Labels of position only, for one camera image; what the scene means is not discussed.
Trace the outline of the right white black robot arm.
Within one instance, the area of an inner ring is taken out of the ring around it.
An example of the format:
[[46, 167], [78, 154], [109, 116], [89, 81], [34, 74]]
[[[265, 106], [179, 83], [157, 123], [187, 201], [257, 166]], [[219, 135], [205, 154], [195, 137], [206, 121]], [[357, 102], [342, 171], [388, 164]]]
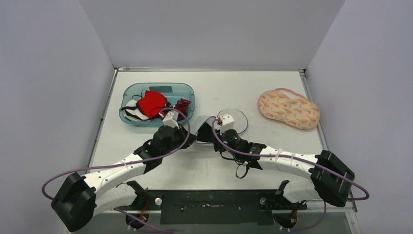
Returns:
[[281, 209], [304, 200], [323, 200], [336, 207], [344, 207], [348, 201], [355, 174], [331, 151], [309, 155], [287, 152], [244, 140], [234, 129], [222, 134], [215, 131], [213, 144], [215, 151], [229, 152], [247, 171], [275, 170], [304, 178], [301, 182], [281, 183], [275, 196]]

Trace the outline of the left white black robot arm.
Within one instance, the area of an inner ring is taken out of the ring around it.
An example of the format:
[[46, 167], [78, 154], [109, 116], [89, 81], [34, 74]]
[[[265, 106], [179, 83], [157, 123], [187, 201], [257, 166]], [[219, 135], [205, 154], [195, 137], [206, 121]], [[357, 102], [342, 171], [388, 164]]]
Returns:
[[145, 196], [142, 187], [131, 178], [153, 170], [163, 158], [188, 148], [196, 138], [182, 125], [161, 126], [151, 139], [118, 163], [92, 167], [84, 175], [71, 172], [51, 207], [70, 232], [80, 230], [95, 215], [113, 208], [130, 206], [139, 210], [145, 205]]

